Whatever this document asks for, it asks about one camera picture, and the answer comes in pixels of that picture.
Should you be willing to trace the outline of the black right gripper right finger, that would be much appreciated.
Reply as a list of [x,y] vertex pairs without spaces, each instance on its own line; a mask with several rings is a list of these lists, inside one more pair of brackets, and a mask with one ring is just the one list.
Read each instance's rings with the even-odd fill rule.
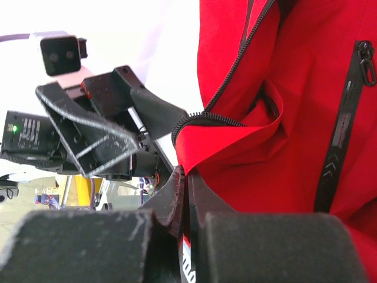
[[239,213],[188,176],[198,282],[367,282],[349,231],[324,213]]

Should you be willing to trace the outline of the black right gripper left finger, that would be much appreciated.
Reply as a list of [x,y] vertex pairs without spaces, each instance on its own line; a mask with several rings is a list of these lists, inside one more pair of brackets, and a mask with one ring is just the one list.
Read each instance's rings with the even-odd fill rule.
[[34,210],[1,252],[2,282],[180,282],[184,170],[136,210]]

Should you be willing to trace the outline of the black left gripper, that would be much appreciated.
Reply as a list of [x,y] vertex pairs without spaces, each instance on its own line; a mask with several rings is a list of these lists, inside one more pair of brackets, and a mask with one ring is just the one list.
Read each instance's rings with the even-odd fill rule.
[[84,177],[130,180],[171,173],[147,133],[152,140],[171,133],[187,112],[150,92],[129,66],[86,78],[81,88],[64,91],[49,83],[35,94]]

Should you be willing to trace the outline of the red zip jacket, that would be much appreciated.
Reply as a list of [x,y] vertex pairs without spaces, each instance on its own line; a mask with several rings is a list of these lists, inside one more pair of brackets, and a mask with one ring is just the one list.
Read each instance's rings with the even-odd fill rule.
[[179,165],[247,213],[328,211],[376,281],[376,2],[201,1],[209,126],[177,126]]

